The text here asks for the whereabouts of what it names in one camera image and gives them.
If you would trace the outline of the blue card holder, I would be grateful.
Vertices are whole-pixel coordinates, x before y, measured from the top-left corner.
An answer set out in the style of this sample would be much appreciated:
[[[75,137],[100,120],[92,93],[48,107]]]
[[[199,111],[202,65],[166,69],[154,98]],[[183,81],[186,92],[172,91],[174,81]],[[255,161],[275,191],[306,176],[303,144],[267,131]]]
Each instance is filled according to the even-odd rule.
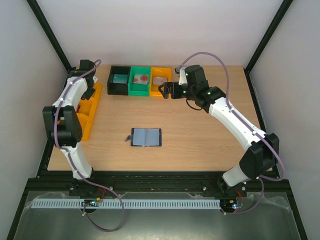
[[[131,134],[127,136],[125,142],[130,141],[131,147],[161,147],[161,128],[132,128]]]

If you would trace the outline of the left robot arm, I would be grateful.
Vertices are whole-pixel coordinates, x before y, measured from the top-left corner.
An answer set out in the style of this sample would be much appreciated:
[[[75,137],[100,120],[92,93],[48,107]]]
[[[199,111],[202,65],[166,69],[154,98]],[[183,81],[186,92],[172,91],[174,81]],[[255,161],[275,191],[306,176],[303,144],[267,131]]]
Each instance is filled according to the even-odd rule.
[[[80,100],[88,100],[95,92],[94,85],[98,80],[96,69],[101,62],[100,59],[82,59],[78,68],[68,73],[66,85],[58,99],[42,110],[47,138],[64,154],[73,178],[77,180],[90,178],[93,171],[81,145],[83,130],[77,107]]]

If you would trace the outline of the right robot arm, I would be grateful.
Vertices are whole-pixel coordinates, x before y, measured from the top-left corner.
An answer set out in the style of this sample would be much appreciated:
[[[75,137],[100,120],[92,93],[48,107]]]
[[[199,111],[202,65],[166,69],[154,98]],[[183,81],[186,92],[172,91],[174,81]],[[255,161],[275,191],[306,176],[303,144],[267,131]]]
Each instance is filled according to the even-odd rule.
[[[183,67],[178,73],[178,81],[165,82],[158,87],[161,95],[165,99],[194,101],[201,110],[219,120],[244,149],[239,163],[223,173],[218,183],[222,195],[229,196],[239,183],[260,177],[279,163],[278,136],[256,127],[230,103],[219,87],[210,87],[200,65]]]

